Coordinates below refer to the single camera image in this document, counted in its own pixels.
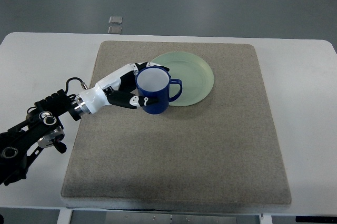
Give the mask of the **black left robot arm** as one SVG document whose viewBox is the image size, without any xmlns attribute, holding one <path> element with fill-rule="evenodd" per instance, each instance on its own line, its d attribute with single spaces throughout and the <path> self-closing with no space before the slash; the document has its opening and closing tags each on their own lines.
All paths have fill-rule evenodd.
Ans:
<svg viewBox="0 0 337 224">
<path fill-rule="evenodd" d="M 149 67 L 169 72 L 167 67 L 154 62 L 127 64 L 92 88 L 81 83 L 83 91 L 77 95 L 61 89 L 37 101 L 23 122 L 1 133 L 1 183 L 7 186 L 26 179 L 30 165 L 44 148 L 53 146 L 62 154 L 66 152 L 62 142 L 64 127 L 59 119 L 64 113 L 78 121 L 83 114 L 93 114 L 108 105 L 137 109 L 157 103 L 157 98 L 133 93 L 137 74 Z"/>
</svg>

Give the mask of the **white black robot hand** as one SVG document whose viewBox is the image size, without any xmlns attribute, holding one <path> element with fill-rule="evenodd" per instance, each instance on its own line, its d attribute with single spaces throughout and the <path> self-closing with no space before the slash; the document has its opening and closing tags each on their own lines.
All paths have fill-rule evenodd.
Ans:
<svg viewBox="0 0 337 224">
<path fill-rule="evenodd" d="M 127 64 L 99 80 L 93 88 L 76 95 L 78 113 L 94 114 L 103 106 L 110 104 L 129 109 L 157 104 L 158 98 L 132 94 L 136 89 L 135 75 L 148 67 L 159 67 L 167 72 L 170 71 L 169 68 L 154 62 Z"/>
</svg>

